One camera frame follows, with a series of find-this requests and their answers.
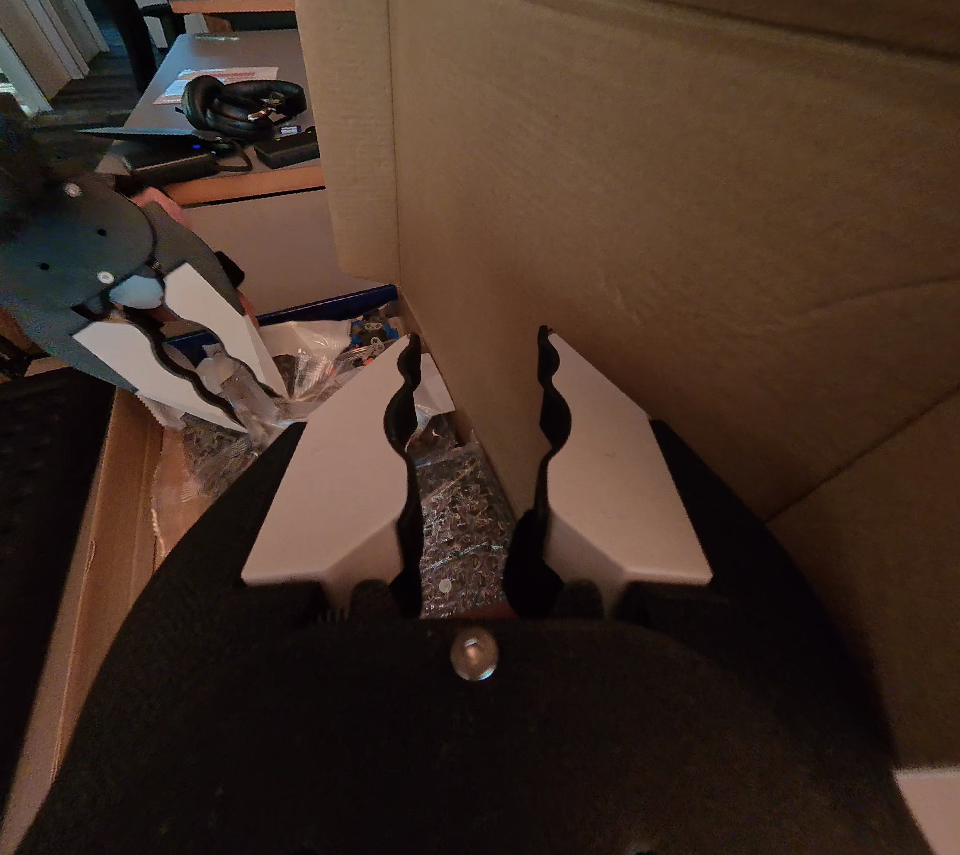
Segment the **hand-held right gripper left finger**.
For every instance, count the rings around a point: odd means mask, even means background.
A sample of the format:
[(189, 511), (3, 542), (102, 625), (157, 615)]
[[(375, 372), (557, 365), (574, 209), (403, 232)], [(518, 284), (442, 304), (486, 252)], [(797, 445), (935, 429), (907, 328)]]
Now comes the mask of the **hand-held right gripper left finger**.
[(334, 610), (367, 581), (409, 565), (401, 527), (416, 471), (405, 448), (417, 427), (421, 342), (403, 336), (306, 421), (242, 571), (247, 586), (318, 584)]

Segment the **blue robot kit box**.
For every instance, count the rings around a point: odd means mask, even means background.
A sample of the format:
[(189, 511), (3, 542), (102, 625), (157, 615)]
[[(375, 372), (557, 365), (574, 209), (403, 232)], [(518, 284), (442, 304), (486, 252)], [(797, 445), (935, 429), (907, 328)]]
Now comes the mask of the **blue robot kit box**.
[[(400, 576), (246, 585), (282, 430), (13, 853), (958, 852), (958, 0), (295, 13), (339, 265), (486, 456), (504, 599), (424, 615), (415, 429)], [(511, 608), (543, 325), (650, 418), (706, 588)]]

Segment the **white paper sheets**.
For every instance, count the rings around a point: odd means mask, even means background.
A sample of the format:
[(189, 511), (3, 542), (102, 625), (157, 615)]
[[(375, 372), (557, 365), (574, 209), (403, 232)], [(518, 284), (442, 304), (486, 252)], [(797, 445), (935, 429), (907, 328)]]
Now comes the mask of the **white paper sheets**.
[(248, 81), (275, 81), (278, 76), (278, 66), (184, 69), (178, 73), (162, 94), (153, 100), (153, 104), (158, 106), (178, 105), (188, 83), (201, 77), (211, 77), (222, 84), (234, 84)]

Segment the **person's left hand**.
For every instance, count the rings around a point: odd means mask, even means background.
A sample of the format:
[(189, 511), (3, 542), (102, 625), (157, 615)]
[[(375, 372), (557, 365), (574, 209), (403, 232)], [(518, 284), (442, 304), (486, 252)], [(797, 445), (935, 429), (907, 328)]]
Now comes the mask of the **person's left hand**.
[(130, 200), (140, 208), (145, 208), (148, 204), (154, 203), (160, 206), (170, 218), (179, 224), (186, 228), (192, 228), (190, 214), (179, 203), (160, 189), (148, 187), (131, 196)]

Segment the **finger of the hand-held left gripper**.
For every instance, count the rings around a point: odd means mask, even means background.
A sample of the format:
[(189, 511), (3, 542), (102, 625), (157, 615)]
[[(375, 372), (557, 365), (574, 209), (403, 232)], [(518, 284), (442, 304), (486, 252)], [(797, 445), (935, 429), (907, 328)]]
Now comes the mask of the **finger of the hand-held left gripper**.
[(258, 324), (247, 314), (221, 261), (186, 261), (164, 277), (166, 306), (180, 319), (211, 333), (225, 353), (242, 363), (275, 396), (288, 398), (286, 384)]
[(153, 336), (129, 321), (97, 321), (72, 339), (104, 363), (143, 399), (223, 429), (246, 432), (231, 405), (209, 392), (195, 371), (178, 365)]

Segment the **pile of parts bags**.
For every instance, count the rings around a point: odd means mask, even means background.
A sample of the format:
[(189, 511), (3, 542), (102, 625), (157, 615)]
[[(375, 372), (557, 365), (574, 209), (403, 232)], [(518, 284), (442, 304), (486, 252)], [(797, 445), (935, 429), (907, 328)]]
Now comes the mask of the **pile of parts bags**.
[[(393, 302), (343, 321), (286, 321), (260, 330), (286, 385), (284, 422), (253, 435), (153, 405), (163, 440), (153, 476), (153, 568), (277, 437), (305, 421), (354, 375), (405, 335)], [(474, 436), (462, 439), (455, 406), (436, 362), (423, 352), (414, 392), (414, 461), (424, 522), (420, 563), (423, 615), (449, 618), (504, 600), (503, 564), (514, 520)]]

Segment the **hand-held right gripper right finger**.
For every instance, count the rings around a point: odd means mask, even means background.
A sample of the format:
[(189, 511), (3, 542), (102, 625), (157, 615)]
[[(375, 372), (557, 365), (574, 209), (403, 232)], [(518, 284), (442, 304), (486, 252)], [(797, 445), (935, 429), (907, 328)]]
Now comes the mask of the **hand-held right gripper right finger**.
[(548, 449), (505, 563), (512, 610), (550, 617), (576, 585), (606, 616), (637, 586), (707, 588), (712, 565), (647, 413), (546, 325), (536, 348)]

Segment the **black headphones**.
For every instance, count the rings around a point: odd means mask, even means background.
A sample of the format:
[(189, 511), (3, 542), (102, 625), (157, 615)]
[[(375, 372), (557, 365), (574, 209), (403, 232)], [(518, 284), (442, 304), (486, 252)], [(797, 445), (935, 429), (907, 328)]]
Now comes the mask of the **black headphones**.
[(205, 74), (190, 80), (179, 111), (198, 132), (209, 132), (242, 144), (275, 137), (275, 130), (307, 111), (305, 89), (283, 80), (224, 83)]

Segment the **black flat device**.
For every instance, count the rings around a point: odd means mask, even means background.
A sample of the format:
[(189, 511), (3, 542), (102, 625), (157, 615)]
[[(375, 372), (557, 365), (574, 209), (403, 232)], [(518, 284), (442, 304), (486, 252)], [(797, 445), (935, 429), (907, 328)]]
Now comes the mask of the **black flat device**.
[(125, 150), (121, 158), (128, 175), (149, 187), (161, 188), (221, 173), (218, 160), (207, 151), (139, 144)]

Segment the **clear plastic parts bag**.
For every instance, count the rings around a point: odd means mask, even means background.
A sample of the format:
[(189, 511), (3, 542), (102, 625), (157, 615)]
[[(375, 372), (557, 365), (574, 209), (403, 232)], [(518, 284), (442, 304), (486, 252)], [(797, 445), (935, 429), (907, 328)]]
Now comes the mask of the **clear plastic parts bag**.
[(231, 409), (245, 429), (266, 430), (284, 422), (277, 396), (270, 393), (241, 361), (227, 354), (220, 344), (203, 347), (197, 374), (203, 385)]

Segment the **small black box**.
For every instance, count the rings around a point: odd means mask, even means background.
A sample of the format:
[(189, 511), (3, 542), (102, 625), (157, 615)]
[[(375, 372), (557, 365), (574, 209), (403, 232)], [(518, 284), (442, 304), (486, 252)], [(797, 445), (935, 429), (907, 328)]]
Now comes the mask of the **small black box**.
[(253, 146), (258, 160), (267, 169), (277, 171), (321, 160), (316, 127), (277, 138), (259, 141)]

